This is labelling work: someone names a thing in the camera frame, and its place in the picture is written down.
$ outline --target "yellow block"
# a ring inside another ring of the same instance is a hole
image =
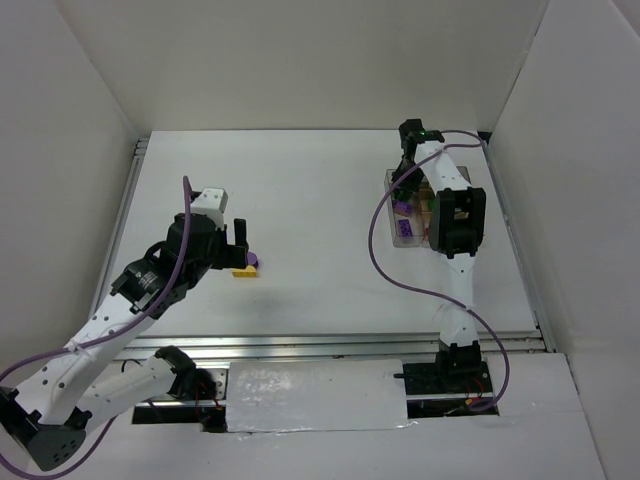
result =
[[[256,267],[252,267],[251,265],[249,265],[247,268],[244,268],[244,269],[232,268],[231,274],[234,277],[254,278],[258,276],[258,271],[256,270]]]

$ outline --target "white panel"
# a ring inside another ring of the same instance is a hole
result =
[[[61,347],[84,323],[133,141],[51,1],[0,2],[0,65],[6,366]]]
[[[504,381],[502,355],[487,358],[491,382],[500,388]],[[561,353],[509,356],[514,375],[509,388],[500,400],[501,416],[528,415],[553,412],[581,412],[580,398],[573,384],[567,358]]]
[[[548,0],[58,0],[151,130],[491,129]]]
[[[491,150],[611,479],[637,470],[640,39],[609,1],[553,1]]]
[[[468,136],[450,142],[472,143]],[[211,271],[150,335],[293,335],[439,332],[442,301],[406,292],[377,275],[367,233],[401,154],[397,131],[154,132],[115,261],[114,274],[166,237],[182,209],[181,176],[193,187],[227,189],[225,219],[247,219],[260,278]],[[477,255],[477,309],[498,331],[535,329],[481,149],[451,157],[487,191]],[[394,248],[386,211],[375,251],[399,281],[442,291],[437,255]]]
[[[230,432],[406,427],[400,360],[243,362],[229,369]]]
[[[526,360],[514,362],[512,373],[522,379],[514,389],[527,388],[527,372],[541,357],[523,355]],[[536,375],[550,375],[555,383],[556,373],[549,369],[558,365],[543,365]],[[208,434],[195,425],[130,422],[130,413],[116,420],[94,456],[68,480],[604,480],[580,411],[420,419],[395,430],[286,434]]]

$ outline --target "cable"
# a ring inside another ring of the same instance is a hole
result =
[[[124,362],[122,362],[122,365],[120,366],[120,373],[124,373],[124,366],[127,364],[127,362],[133,362],[139,367],[142,366],[142,364],[137,360],[125,360]]]
[[[378,220],[378,216],[380,215],[380,211],[384,207],[384,205],[385,205],[387,199],[389,198],[389,196],[391,195],[391,193],[396,188],[398,188],[398,185],[400,185],[404,181],[405,178],[407,178],[409,175],[411,175],[413,172],[415,172],[418,168],[420,168],[425,163],[438,158],[440,155],[442,155],[442,153],[446,152],[450,148],[478,148],[478,147],[482,146],[482,139],[480,137],[478,137],[477,135],[473,134],[473,133],[465,132],[463,130],[442,130],[442,133],[443,134],[444,133],[461,133],[461,134],[464,134],[464,135],[469,135],[469,136],[475,138],[476,140],[478,140],[480,143],[474,143],[474,144],[450,143],[450,144],[447,144],[447,145],[443,146],[441,149],[439,149],[438,151],[436,151],[436,152],[432,153],[431,155],[429,155],[424,160],[421,160],[420,162],[418,162],[415,165],[413,165],[400,178],[398,178],[398,180],[396,180],[391,185],[391,187],[389,187],[389,190],[383,195],[382,199],[378,203],[378,206],[376,207],[376,210],[375,210],[375,212],[373,214],[373,218],[371,219],[371,224],[369,225],[369,237],[368,237],[368,242],[367,242],[368,243],[368,248],[369,248],[369,257],[371,258],[371,263],[373,263],[374,268],[377,270],[377,272],[380,274],[380,276],[382,276],[382,278],[384,278],[387,282],[391,283],[392,285],[395,285],[396,287],[402,288],[404,290],[409,290],[410,292],[423,293],[425,295],[430,295],[432,297],[441,298],[443,300],[447,300],[448,302],[453,303],[454,305],[462,308],[463,310],[466,310],[469,313],[469,315],[471,315],[473,318],[475,318],[480,323],[480,325],[482,325],[485,328],[485,330],[487,332],[489,332],[489,334],[493,337],[493,340],[498,345],[498,348],[500,349],[500,352],[502,353],[502,356],[504,358],[504,367],[505,367],[504,382],[502,383],[502,388],[500,388],[500,391],[498,392],[498,394],[495,397],[493,397],[491,399],[488,398],[488,399],[484,399],[484,400],[477,400],[476,402],[473,403],[473,405],[469,406],[469,410],[472,410],[472,411],[475,411],[475,412],[482,412],[484,410],[488,410],[490,408],[493,408],[493,407],[495,407],[497,405],[498,401],[502,398],[502,396],[504,395],[504,392],[507,390],[507,387],[509,386],[509,376],[511,375],[511,366],[509,364],[509,355],[507,354],[507,350],[504,348],[504,344],[502,343],[502,341],[500,340],[500,338],[498,337],[496,332],[489,326],[489,324],[486,321],[484,321],[482,319],[482,317],[480,317],[480,315],[478,315],[476,312],[474,312],[471,308],[467,307],[460,300],[457,300],[457,299],[455,299],[453,297],[450,297],[449,295],[445,295],[444,293],[436,292],[436,291],[433,291],[433,290],[426,290],[426,289],[423,289],[423,288],[412,287],[411,285],[406,285],[404,283],[400,283],[397,280],[391,278],[389,275],[387,275],[384,272],[384,270],[382,270],[382,268],[378,264],[378,261],[376,260],[375,254],[373,252],[373,230],[375,229],[376,221]]]
[[[144,312],[140,312],[140,314],[138,314],[138,316],[131,323],[129,323],[127,326],[121,328],[117,332],[115,332],[112,335],[109,335],[107,337],[97,338],[97,339],[91,340],[89,342],[81,343],[81,344],[78,345],[80,348],[85,348],[86,349],[86,348],[90,348],[90,347],[95,347],[96,345],[100,345],[102,343],[106,343],[106,342],[108,342],[110,340],[113,340],[114,338],[119,337],[121,335],[124,335],[125,333],[127,333],[130,330],[134,329],[135,327],[140,325],[140,323],[142,323],[144,320],[146,320],[146,318],[149,315],[151,315],[153,313],[153,311],[156,308],[158,308],[162,302],[164,302],[164,300],[167,298],[167,295],[169,295],[169,292],[171,292],[171,289],[173,288],[173,284],[178,279],[178,275],[180,274],[180,270],[182,269],[182,263],[184,262],[184,257],[185,257],[185,255],[187,253],[187,244],[189,243],[189,233],[191,232],[191,194],[193,192],[191,190],[191,184],[189,183],[189,178],[186,175],[184,177],[182,177],[182,190],[183,190],[183,194],[184,194],[184,228],[183,228],[183,232],[182,232],[182,242],[180,243],[180,251],[178,253],[178,258],[176,259],[176,264],[173,267],[173,271],[171,272],[171,276],[169,277],[169,281],[165,285],[164,289],[162,290],[162,292],[160,293],[160,295],[158,296],[156,301],[153,302],[149,306],[149,308],[147,308]],[[66,348],[58,348],[58,349],[55,349],[55,350],[50,350],[48,352],[44,352],[44,353],[39,353],[37,355],[33,355],[31,357],[27,357],[24,360],[20,360],[19,362],[14,363],[9,368],[7,368],[4,372],[0,373],[0,383],[2,383],[2,381],[5,378],[7,378],[9,375],[11,375],[13,372],[15,372],[16,370],[18,370],[18,369],[20,369],[20,368],[22,368],[22,367],[24,367],[26,365],[29,365],[31,363],[34,363],[34,362],[37,362],[37,361],[40,361],[40,360],[45,360],[47,358],[59,357],[61,355],[68,355],[70,353],[72,353],[71,350],[68,350]],[[2,465],[4,468],[9,470],[14,475],[17,475],[18,477],[25,478],[27,480],[55,480],[57,478],[61,478],[61,477],[65,476],[65,475],[73,472],[78,467],[80,467],[80,465],[82,465],[84,462],[87,461],[87,459],[91,456],[91,454],[98,447],[98,445],[100,444],[100,442],[102,441],[104,436],[107,434],[107,431],[109,430],[109,428],[113,424],[114,420],[115,420],[115,418],[112,418],[111,420],[109,420],[107,422],[105,427],[102,429],[102,432],[100,432],[100,436],[97,438],[96,442],[91,446],[89,451],[78,461],[78,463],[76,463],[72,467],[64,470],[63,472],[56,473],[56,474],[53,474],[53,475],[32,475],[32,474],[30,474],[28,472],[20,470],[19,468],[15,467],[14,465],[12,465],[9,462],[9,460],[7,460],[4,457],[4,455],[2,455],[2,453],[0,453],[0,465]]]
[[[198,393],[197,385],[195,388],[195,398],[196,398],[196,420],[198,420],[198,423],[202,423],[202,420],[200,420],[200,412],[198,411],[198,402],[200,401],[200,394]]]
[[[207,394],[211,397],[211,400],[213,400],[213,403],[216,404],[216,410],[221,410],[220,403],[218,403],[218,399],[216,398],[215,393],[212,394],[211,390],[209,390],[209,388],[207,388],[207,386],[204,383],[200,383],[200,386],[204,388]]]
[[[478,398],[482,398],[482,395],[484,395],[484,385],[476,377],[473,377],[472,380],[474,382],[476,382],[478,384],[478,386],[480,387],[480,395],[478,395]]]

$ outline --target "white table surface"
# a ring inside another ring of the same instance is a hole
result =
[[[460,134],[446,139],[473,142]],[[260,278],[209,272],[147,335],[438,333],[442,302],[386,283],[367,253],[385,171],[397,166],[400,154],[396,131],[154,132],[112,280],[165,238],[182,210],[181,177],[187,174],[195,190],[227,190],[225,220],[247,220]],[[503,335],[528,335],[535,323],[484,154],[450,154],[487,192],[474,278],[477,311]],[[392,246],[386,209],[374,247],[391,276],[442,289],[431,250]]]
[[[395,430],[212,434],[193,424],[131,425],[127,412],[66,478],[604,480],[565,357],[511,355],[511,364],[500,416],[424,418]],[[489,369],[499,385],[499,355]]]

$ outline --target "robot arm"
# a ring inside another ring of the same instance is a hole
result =
[[[0,388],[0,422],[43,471],[57,468],[80,448],[87,433],[147,398],[169,393],[191,400],[197,388],[216,391],[208,372],[175,347],[158,350],[142,366],[97,383],[115,356],[173,304],[185,298],[209,269],[246,268],[244,220],[234,221],[236,245],[227,244],[223,213],[227,194],[206,188],[191,194],[191,228],[178,278],[165,300],[128,332],[88,349],[81,344],[108,337],[147,309],[168,283],[184,232],[176,215],[165,241],[129,264],[109,295],[67,343],[70,354],[52,359],[15,389]]]
[[[427,158],[444,143],[438,131],[425,131],[419,119],[400,126],[403,156],[393,180]],[[474,188],[459,172],[446,151],[418,169],[394,192],[395,198],[417,192],[426,176],[436,195],[429,223],[429,245],[438,252],[444,293],[473,306],[473,267],[484,233],[486,194]],[[446,305],[440,332],[437,363],[444,375],[475,373],[482,359],[478,332],[471,315],[455,305]]]

